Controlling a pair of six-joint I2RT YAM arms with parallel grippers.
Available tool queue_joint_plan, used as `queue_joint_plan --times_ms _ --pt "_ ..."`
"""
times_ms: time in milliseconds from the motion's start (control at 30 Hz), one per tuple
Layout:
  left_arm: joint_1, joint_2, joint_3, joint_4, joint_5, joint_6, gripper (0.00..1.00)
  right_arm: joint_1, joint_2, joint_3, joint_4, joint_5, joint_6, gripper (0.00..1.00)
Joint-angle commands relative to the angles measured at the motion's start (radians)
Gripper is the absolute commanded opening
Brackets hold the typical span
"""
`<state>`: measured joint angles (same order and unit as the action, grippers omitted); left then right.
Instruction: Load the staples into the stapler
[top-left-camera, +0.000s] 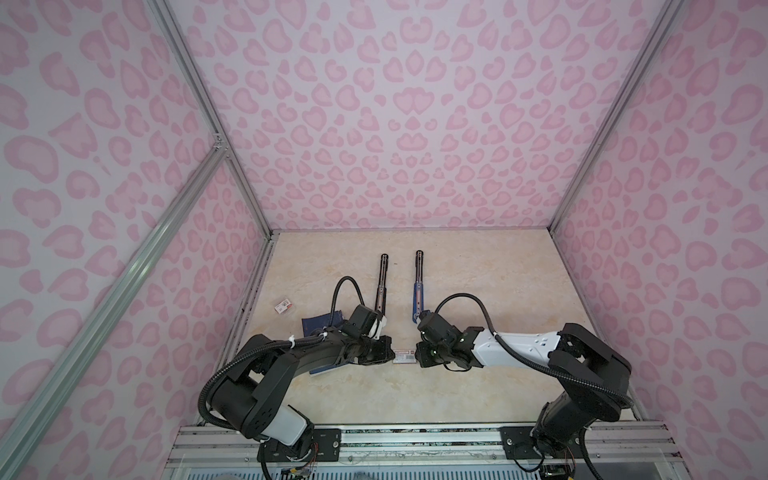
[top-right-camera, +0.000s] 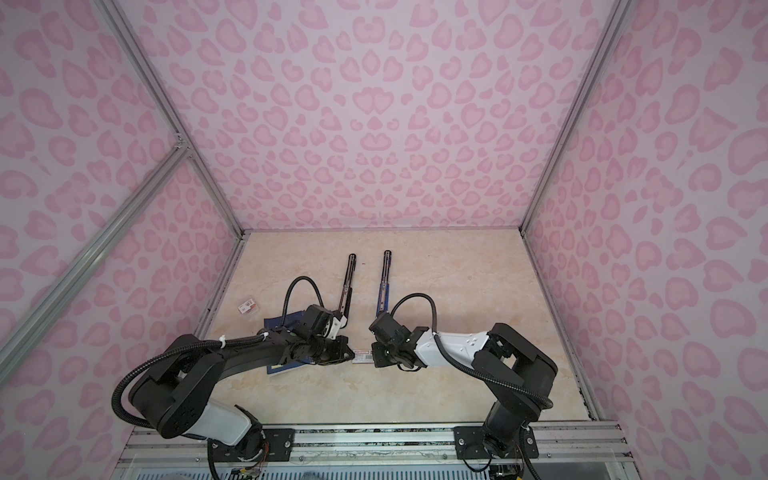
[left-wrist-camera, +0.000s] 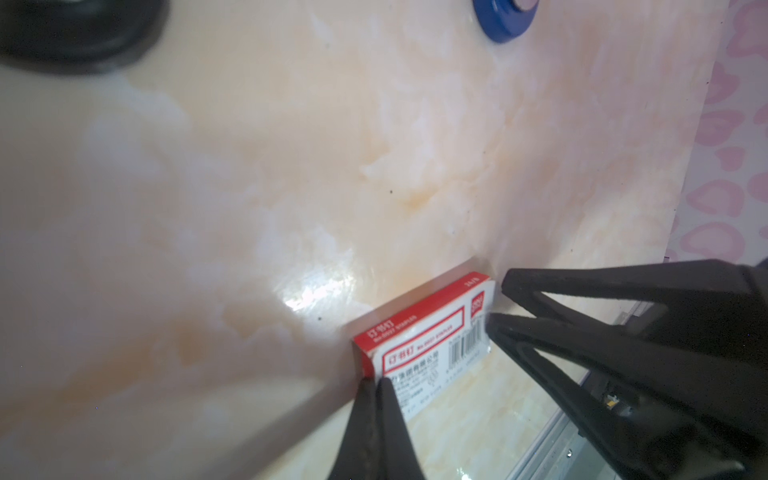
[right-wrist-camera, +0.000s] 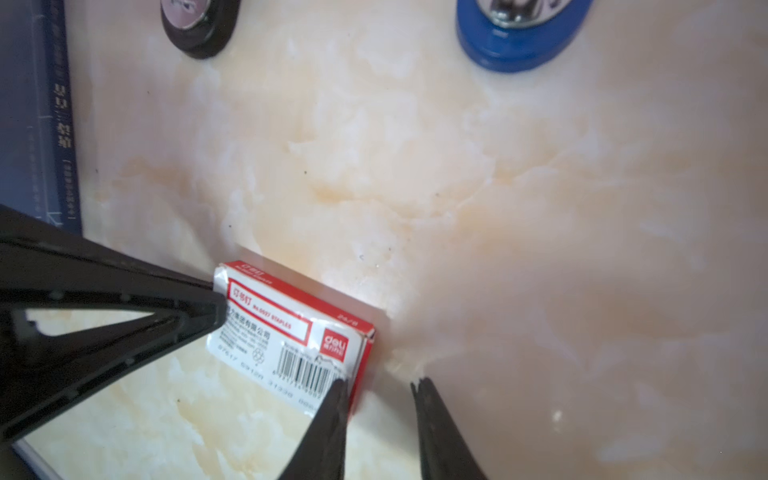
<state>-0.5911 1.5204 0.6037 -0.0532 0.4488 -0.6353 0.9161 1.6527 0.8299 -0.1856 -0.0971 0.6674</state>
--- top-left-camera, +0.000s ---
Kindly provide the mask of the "blue stapler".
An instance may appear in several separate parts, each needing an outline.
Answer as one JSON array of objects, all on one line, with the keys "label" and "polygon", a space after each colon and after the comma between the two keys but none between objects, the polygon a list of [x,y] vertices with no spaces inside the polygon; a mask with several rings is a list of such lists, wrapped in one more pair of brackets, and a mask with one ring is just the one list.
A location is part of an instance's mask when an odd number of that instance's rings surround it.
[{"label": "blue stapler", "polygon": [[424,252],[415,252],[415,280],[413,287],[412,321],[417,324],[424,310]]}]

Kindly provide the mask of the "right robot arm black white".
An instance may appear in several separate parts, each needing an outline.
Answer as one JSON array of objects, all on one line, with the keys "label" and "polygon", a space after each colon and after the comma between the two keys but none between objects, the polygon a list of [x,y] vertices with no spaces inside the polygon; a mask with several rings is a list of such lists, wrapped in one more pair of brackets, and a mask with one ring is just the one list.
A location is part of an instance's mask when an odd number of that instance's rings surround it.
[{"label": "right robot arm black white", "polygon": [[441,315],[424,312],[418,330],[416,359],[423,368],[525,367],[556,379],[563,392],[544,405],[529,434],[531,445],[546,456],[566,450],[594,422],[616,422],[633,406],[630,363],[580,324],[539,334],[461,331]]}]

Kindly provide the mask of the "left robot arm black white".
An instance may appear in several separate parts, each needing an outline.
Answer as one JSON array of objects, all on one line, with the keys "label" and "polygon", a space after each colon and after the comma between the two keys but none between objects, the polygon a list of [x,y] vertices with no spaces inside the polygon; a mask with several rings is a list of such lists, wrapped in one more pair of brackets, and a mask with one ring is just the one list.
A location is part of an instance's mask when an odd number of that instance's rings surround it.
[{"label": "left robot arm black white", "polygon": [[394,358],[387,335],[353,337],[337,328],[300,339],[256,335],[205,383],[198,413],[208,424],[247,439],[274,440],[303,455],[314,425],[283,404],[293,379],[325,367],[379,365]]}]

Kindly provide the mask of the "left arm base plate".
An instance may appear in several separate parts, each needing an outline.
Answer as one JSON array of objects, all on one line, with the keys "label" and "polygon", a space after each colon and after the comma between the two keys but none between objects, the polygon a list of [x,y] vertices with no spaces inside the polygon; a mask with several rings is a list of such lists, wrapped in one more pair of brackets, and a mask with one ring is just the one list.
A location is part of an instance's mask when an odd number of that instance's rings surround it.
[{"label": "left arm base plate", "polygon": [[336,462],[340,456],[341,435],[338,428],[310,428],[293,444],[270,438],[261,443],[257,459],[267,463]]}]

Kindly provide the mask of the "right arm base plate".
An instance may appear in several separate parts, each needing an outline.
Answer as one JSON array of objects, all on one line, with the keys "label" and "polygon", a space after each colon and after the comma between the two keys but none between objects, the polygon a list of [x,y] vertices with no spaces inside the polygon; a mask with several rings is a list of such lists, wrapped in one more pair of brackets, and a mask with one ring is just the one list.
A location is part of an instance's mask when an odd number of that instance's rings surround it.
[{"label": "right arm base plate", "polygon": [[583,458],[579,440],[581,435],[586,435],[590,427],[583,428],[564,444],[535,439],[532,430],[532,426],[502,426],[499,428],[501,446],[507,460],[537,462],[542,458],[545,460],[581,460]]}]

